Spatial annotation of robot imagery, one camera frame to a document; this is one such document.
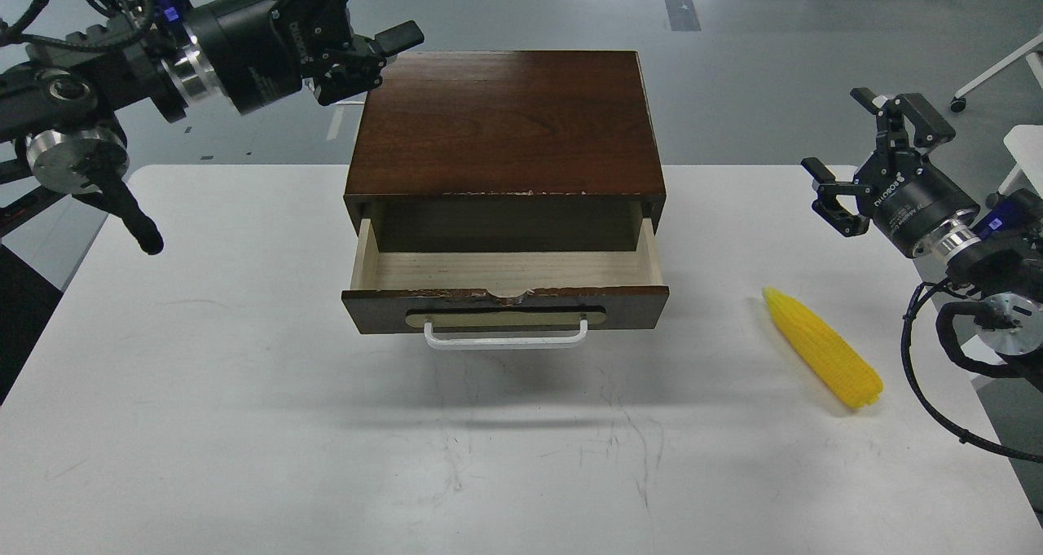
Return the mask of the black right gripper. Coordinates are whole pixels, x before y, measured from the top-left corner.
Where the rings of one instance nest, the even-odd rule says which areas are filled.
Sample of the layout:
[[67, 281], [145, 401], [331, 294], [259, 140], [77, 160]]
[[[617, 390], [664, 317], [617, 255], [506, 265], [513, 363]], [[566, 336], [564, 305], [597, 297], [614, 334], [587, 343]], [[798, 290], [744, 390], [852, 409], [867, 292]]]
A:
[[[944, 222], [975, 220], [980, 206], [957, 184], [922, 156], [955, 138], [955, 129], [919, 92], [895, 97], [854, 87], [851, 97], [875, 116], [874, 156], [891, 164], [900, 151], [918, 156], [899, 156], [894, 165], [869, 159], [856, 173], [857, 183], [836, 180], [834, 173], [816, 156], [801, 160], [812, 176], [812, 212], [846, 238], [862, 236], [870, 218], [887, 239], [909, 259], [923, 257], [929, 246], [923, 241]], [[859, 214], [849, 212], [839, 196], [856, 198]]]

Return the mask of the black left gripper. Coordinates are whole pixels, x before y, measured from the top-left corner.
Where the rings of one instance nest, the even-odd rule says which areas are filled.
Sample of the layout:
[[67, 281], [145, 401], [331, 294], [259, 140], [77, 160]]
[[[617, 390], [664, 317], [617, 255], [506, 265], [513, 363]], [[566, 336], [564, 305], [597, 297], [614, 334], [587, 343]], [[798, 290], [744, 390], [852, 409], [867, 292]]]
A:
[[[277, 0], [278, 5], [334, 4], [350, 0]], [[276, 0], [217, 0], [181, 19], [186, 40], [167, 73], [186, 105], [223, 95], [242, 116], [296, 94], [304, 87], [301, 61], [292, 43], [278, 34], [271, 13]], [[314, 78], [323, 106], [375, 90], [381, 71], [395, 56], [425, 42], [414, 20], [375, 33], [355, 34], [349, 45], [331, 50], [332, 65]]]

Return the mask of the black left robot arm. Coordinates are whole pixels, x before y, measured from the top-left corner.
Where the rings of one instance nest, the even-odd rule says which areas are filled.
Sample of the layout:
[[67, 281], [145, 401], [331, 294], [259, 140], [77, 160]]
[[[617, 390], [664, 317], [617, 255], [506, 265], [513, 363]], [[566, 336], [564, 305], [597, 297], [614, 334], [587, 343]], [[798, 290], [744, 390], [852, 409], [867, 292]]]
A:
[[2, 180], [37, 190], [2, 209], [10, 233], [63, 197], [122, 220], [146, 254], [164, 242], [123, 177], [126, 134], [116, 113], [149, 99], [167, 121], [223, 95], [247, 114], [312, 85], [334, 104], [381, 85], [390, 61], [420, 45], [414, 21], [363, 37], [350, 0], [33, 0], [2, 44], [29, 61], [2, 74], [1, 131], [15, 156]]

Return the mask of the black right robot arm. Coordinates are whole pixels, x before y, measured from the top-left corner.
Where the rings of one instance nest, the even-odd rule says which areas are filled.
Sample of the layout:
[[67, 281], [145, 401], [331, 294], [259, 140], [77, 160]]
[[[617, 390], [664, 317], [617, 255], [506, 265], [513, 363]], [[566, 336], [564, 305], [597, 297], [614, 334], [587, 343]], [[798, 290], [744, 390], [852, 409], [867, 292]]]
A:
[[852, 180], [836, 180], [815, 156], [812, 210], [852, 238], [870, 225], [909, 259], [933, 254], [968, 305], [939, 311], [936, 332], [954, 364], [991, 378], [1041, 385], [1041, 198], [1029, 190], [980, 206], [929, 161], [955, 131], [917, 92], [851, 97], [875, 117], [875, 146]]

